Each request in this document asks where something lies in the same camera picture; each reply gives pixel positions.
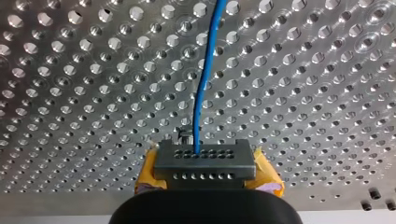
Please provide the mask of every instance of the yellow component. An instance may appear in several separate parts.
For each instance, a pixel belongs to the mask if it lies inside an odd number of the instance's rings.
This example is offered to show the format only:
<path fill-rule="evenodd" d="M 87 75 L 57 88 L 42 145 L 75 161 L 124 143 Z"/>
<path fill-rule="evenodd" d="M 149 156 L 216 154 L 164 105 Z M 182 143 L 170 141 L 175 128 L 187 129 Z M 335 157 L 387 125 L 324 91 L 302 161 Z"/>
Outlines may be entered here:
<path fill-rule="evenodd" d="M 280 179 L 274 167 L 262 154 L 262 149 L 259 147 L 254 152 L 254 161 L 256 163 L 256 179 L 245 181 L 246 189 L 256 189 L 264 184 L 278 184 L 280 189 L 274 190 L 277 197 L 283 196 L 285 184 Z"/>
<path fill-rule="evenodd" d="M 140 176 L 137 178 L 134 186 L 135 193 L 139 184 L 147 184 L 152 187 L 166 189 L 166 181 L 154 179 L 154 162 L 157 156 L 157 149 L 150 149 L 143 164 Z M 260 148 L 254 152 L 254 161 L 256 162 L 256 179 L 245 182 L 246 189 L 256 189 L 265 184 L 278 184 L 281 188 L 274 190 L 274 194 L 282 197 L 285 185 L 280 179 L 274 167 L 264 157 Z"/>
<path fill-rule="evenodd" d="M 150 149 L 146 155 L 145 163 L 143 164 L 142 171 L 137 178 L 134 185 L 134 193 L 137 193 L 137 185 L 148 184 L 153 187 L 166 189 L 166 181 L 154 179 L 154 162 L 157 157 L 157 149 Z"/>

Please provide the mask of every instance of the blue cable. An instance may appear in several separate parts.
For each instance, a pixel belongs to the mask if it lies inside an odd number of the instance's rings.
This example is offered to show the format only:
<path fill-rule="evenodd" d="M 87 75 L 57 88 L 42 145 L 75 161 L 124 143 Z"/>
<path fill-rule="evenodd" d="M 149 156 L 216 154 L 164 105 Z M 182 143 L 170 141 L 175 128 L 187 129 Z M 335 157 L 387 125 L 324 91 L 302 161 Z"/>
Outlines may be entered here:
<path fill-rule="evenodd" d="M 201 78 L 198 84 L 198 90 L 195 96 L 194 111 L 192 114 L 192 135 L 194 143 L 194 153 L 200 152 L 199 142 L 199 124 L 201 117 L 202 102 L 205 95 L 205 85 L 210 77 L 213 63 L 213 52 L 215 51 L 216 40 L 218 35 L 218 26 L 221 19 L 221 13 L 225 8 L 227 0 L 218 0 L 213 11 L 212 19 L 210 20 L 209 31 L 207 34 L 207 45 L 205 53 L 204 70 L 202 71 Z"/>

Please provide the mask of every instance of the wire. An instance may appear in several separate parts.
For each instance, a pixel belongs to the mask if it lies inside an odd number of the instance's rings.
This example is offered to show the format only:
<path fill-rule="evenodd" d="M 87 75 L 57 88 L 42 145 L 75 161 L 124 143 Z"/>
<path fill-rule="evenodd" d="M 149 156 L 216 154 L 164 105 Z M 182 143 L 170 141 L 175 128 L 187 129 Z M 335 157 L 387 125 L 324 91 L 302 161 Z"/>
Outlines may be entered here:
<path fill-rule="evenodd" d="M 205 85 L 210 77 L 210 71 L 212 70 L 213 63 L 213 52 L 215 51 L 216 40 L 218 35 L 218 26 L 221 19 L 221 13 L 225 8 L 227 0 L 218 0 L 213 11 L 212 19 L 210 20 L 209 31 L 207 34 L 207 45 L 205 53 L 204 70 L 202 71 L 201 78 L 198 84 L 197 93 L 195 96 L 194 110 L 192 114 L 192 135 L 194 143 L 194 153 L 200 152 L 200 141 L 199 141 L 199 124 L 201 117 L 202 102 L 205 96 Z"/>

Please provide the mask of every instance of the perforated metal plate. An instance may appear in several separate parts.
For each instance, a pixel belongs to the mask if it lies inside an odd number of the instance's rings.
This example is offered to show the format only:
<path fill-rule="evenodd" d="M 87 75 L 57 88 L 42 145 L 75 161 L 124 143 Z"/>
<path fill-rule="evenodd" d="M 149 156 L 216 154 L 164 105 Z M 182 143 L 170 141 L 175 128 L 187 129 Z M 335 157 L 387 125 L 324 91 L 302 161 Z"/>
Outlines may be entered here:
<path fill-rule="evenodd" d="M 149 142 L 191 124 L 213 3 L 3 1 L 0 198 L 130 197 Z M 230 1 L 202 140 L 262 147 L 299 210 L 359 209 L 363 200 L 386 208 L 396 188 L 395 9 Z M 382 197 L 371 201 L 369 188 Z"/>

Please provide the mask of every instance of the black object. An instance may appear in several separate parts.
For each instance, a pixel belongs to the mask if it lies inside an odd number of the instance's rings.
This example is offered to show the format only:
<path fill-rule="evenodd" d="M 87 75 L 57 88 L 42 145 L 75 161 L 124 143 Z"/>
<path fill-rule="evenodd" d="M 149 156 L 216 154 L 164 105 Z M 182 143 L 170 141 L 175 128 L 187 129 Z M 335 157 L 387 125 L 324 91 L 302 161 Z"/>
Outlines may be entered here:
<path fill-rule="evenodd" d="M 154 190 L 134 196 L 113 214 L 110 224 L 243 223 L 300 224 L 285 201 L 252 189 Z"/>
<path fill-rule="evenodd" d="M 159 144 L 154 178 L 166 180 L 168 189 L 242 189 L 254 179 L 256 165 L 248 140 L 235 145 L 201 145 L 193 154 L 192 145 Z"/>

